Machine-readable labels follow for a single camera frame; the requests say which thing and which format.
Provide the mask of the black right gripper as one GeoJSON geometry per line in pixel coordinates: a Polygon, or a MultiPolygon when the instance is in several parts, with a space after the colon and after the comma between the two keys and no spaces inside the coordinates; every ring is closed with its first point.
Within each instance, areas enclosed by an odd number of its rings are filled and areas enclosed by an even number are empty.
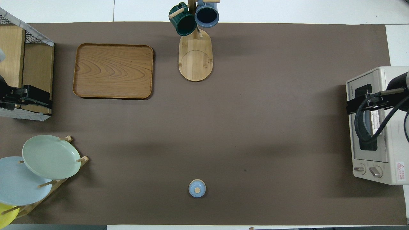
{"type": "Polygon", "coordinates": [[[347,114],[356,113],[360,107],[360,111],[390,109],[392,108],[391,100],[390,95],[363,94],[347,102],[347,114]]]}

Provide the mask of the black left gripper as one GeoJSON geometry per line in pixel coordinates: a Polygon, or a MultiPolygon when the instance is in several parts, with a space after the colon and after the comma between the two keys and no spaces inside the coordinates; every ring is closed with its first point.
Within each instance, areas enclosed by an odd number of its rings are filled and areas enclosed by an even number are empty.
{"type": "Polygon", "coordinates": [[[32,85],[23,85],[22,88],[1,86],[0,94],[0,107],[2,109],[13,111],[16,105],[34,105],[52,108],[50,93],[32,85]]]}

